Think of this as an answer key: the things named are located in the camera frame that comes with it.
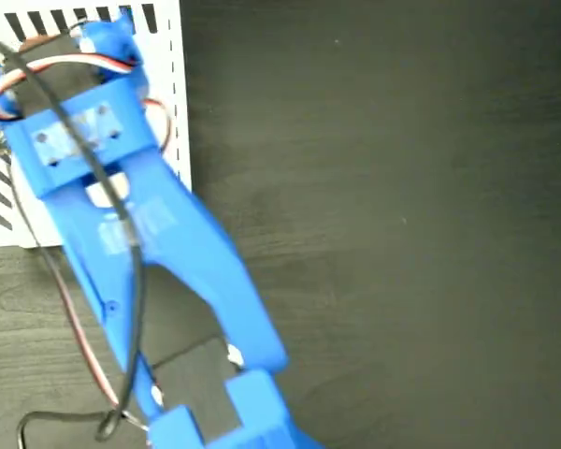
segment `wood grain surface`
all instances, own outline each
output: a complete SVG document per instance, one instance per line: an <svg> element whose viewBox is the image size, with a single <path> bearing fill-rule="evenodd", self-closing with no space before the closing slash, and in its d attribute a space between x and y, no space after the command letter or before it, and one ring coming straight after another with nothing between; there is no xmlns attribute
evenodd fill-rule
<svg viewBox="0 0 561 449"><path fill-rule="evenodd" d="M182 6L195 190L286 342L298 424L334 449L561 449L561 0ZM151 273L152 359L214 328L191 298ZM39 258L0 249L0 448L26 411L104 406Z"/></svg>

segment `wire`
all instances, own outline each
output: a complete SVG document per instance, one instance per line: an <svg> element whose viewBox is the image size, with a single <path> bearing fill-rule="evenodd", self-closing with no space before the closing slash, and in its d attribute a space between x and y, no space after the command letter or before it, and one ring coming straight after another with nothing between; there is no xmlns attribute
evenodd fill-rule
<svg viewBox="0 0 561 449"><path fill-rule="evenodd" d="M58 413L58 412L29 412L17 426L17 447L26 449L27 440L25 439L25 429L30 421L58 421L60 423L84 423L92 421L104 421L108 419L106 412L93 413Z"/></svg>
<svg viewBox="0 0 561 449"><path fill-rule="evenodd" d="M114 435L116 429L123 419L123 413L128 408L131 395L133 393L133 383L137 372L137 361L139 360L140 343L142 336L142 318L145 310L145 269L142 262L142 253L139 241L139 235L133 219L129 211L125 208L123 202L119 198L110 181L110 178L105 171L105 168L100 163L99 159L95 156L91 146L75 128L74 124L66 114L64 108L60 104L59 98L56 94L46 85L46 83L36 75L33 70L27 67L25 61L21 56L10 49L7 45L0 41L0 53L6 58L10 59L27 77L27 80L34 86L34 88L46 98L50 104L51 110L56 114L57 118L63 123L65 129L73 138L79 147L81 154L85 161L90 166L96 180L102 185L112 208L117 213L122 229L125 233L129 244L129 250L132 258L133 265L133 279L134 279L134 298L133 298L133 318L132 318L132 331L130 336L129 352L127 355L127 366L124 373L121 393L119 395L119 403L115 408L110 410L103 419L100 420L98 430L95 437L98 441L106 441Z"/></svg>
<svg viewBox="0 0 561 449"><path fill-rule="evenodd" d="M98 67L105 68L106 70L110 70L116 73L127 74L131 73L136 68L136 63L127 63L125 61L120 61L118 59L110 58L103 54L98 53L74 53L74 54L63 54L58 56L50 56L47 58L41 58L30 62L27 66L33 70L35 73L39 73L42 70L47 69L48 67L56 64L62 63L79 63L79 64L87 64L87 65L94 65ZM2 77L0 77L0 96L4 94L8 89L13 87L15 84L21 82L26 77L25 73L20 70L19 68L10 70ZM170 115L166 111L165 105L158 100L153 98L145 98L143 100L143 104L145 106L155 106L162 109L166 115L166 133L164 143L161 145L162 152L165 150L166 146L168 145L168 141L170 140L170 135L172 132L172 122L170 119ZM16 114L12 114L10 112L1 110L0 108L0 120L15 120L20 118Z"/></svg>

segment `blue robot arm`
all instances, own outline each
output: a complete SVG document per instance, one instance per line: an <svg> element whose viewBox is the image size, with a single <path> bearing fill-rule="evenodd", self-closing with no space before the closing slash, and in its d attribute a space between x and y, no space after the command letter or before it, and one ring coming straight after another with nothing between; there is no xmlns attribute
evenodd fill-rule
<svg viewBox="0 0 561 449"><path fill-rule="evenodd" d="M187 406L166 411L152 394L150 366L141 356L134 393L148 422L151 446L322 448L295 427L273 381L287 355L234 245L160 154L145 118L142 95L148 82L131 30L124 16L79 27L77 45L91 43L95 53L135 65L128 73L100 68L99 84L62 105L108 173L126 178L129 193L123 200L137 227L144 262L167 268L202 297L244 362L237 376L224 381L240 425L205 442ZM112 208L98 207L88 196L93 173L51 110L19 116L22 108L16 98L5 95L0 108L17 117L0 126L32 190L47 206L93 313L125 369L133 270L123 224Z"/></svg>

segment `white component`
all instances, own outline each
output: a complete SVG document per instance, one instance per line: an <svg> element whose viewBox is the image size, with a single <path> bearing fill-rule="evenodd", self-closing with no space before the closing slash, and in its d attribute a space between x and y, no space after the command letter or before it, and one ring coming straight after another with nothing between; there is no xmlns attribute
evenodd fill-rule
<svg viewBox="0 0 561 449"><path fill-rule="evenodd" d="M88 37L82 37L79 40L79 50L81 50L83 53L95 53L95 45L93 43L94 42Z"/></svg>
<svg viewBox="0 0 561 449"><path fill-rule="evenodd" d="M100 20L100 14L107 11L109 17L115 20L121 15L121 7L130 6L136 29L136 43L144 58L146 73L150 81L150 97L162 101L172 115L172 133L165 148L164 158L185 185L191 188L179 1L85 0L81 2L80 0L65 0L63 2L62 0L36 0L32 7L30 5L23 0L2 0L0 2L0 40L13 48L18 48L22 43L22 40L19 39L22 37L20 31L27 38L38 34L37 18L46 32L53 35L59 33L59 25L62 25L57 23L57 20L60 20L59 17L64 17L66 26L72 26L79 21L75 10L78 12L84 10L89 20ZM163 121L157 111L150 111L148 120L154 127L156 135L160 137L163 134ZM33 239L21 216L14 208L5 159L0 157L0 246L20 245L24 248L31 248L35 246ZM22 204L39 241L46 246L60 245L60 236L55 230L46 208L33 196L16 161L13 162L12 172L15 185L22 198Z"/></svg>
<svg viewBox="0 0 561 449"><path fill-rule="evenodd" d="M226 349L228 351L228 355L226 356L228 361L240 368L243 367L245 361L243 360L243 354L240 352L240 350L232 344L227 344Z"/></svg>

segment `black and white striped pattern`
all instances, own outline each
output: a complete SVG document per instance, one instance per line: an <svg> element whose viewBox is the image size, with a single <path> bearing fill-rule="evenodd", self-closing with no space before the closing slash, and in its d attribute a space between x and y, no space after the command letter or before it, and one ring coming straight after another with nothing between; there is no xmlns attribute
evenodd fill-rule
<svg viewBox="0 0 561 449"><path fill-rule="evenodd" d="M150 3L136 3L133 0L121 0L120 3L116 0L78 2L78 5L83 4L85 7L58 8L60 2L39 0L32 7L35 10L27 11L20 7L23 2L4 0L0 12L0 40L16 49L27 38L61 33L83 19L111 22L118 19L123 11L127 12L133 21L138 45L143 42L142 53L145 51L151 53L154 43L157 42L158 51L154 55L148 54L152 61L146 57L146 70L148 78L151 79L151 90L158 91L154 96L168 100L166 103L170 112L174 114L175 129L167 150L169 154L167 160L179 176L183 170L183 180L191 187L188 169L182 168L188 166L188 138L186 110L184 110L184 66L178 2L176 0L152 0ZM170 67L169 70L163 71L162 69L167 66ZM180 89L175 81L182 84ZM14 223L14 231L19 232L18 219L14 217L12 210L6 163L9 163L9 158L0 157L0 228L12 231Z"/></svg>
<svg viewBox="0 0 561 449"><path fill-rule="evenodd" d="M12 182L7 174L7 166L10 165L10 157L6 154L0 155L0 226L12 231Z"/></svg>

